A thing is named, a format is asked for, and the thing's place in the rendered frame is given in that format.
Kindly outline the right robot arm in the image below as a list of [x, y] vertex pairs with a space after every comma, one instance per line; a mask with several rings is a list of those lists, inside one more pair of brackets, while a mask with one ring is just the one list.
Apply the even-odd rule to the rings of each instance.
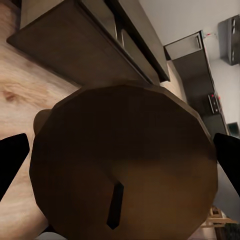
[[220, 209], [227, 218], [240, 224], [240, 196], [220, 164], [218, 170], [218, 191], [213, 206]]

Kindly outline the pillar candle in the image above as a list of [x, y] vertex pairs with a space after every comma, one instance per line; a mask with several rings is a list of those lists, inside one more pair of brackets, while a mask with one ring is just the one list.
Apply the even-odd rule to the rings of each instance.
[[188, 240], [219, 188], [199, 112], [129, 78], [88, 83], [56, 103], [35, 134], [29, 176], [67, 240]]
[[52, 111], [51, 109], [43, 109], [37, 113], [37, 115], [33, 120], [33, 130], [35, 134], [41, 128], [41, 126], [43, 125], [43, 123], [45, 122], [47, 116], [50, 114], [51, 111]]

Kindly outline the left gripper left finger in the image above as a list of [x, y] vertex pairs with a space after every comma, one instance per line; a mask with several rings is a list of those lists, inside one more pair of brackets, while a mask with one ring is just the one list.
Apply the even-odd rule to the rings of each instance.
[[0, 202], [29, 152], [26, 133], [0, 140]]

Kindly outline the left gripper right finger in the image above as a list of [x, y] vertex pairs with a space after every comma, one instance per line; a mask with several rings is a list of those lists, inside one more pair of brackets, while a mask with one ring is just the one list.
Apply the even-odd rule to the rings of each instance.
[[216, 133], [214, 136], [216, 157], [240, 196], [240, 139]]

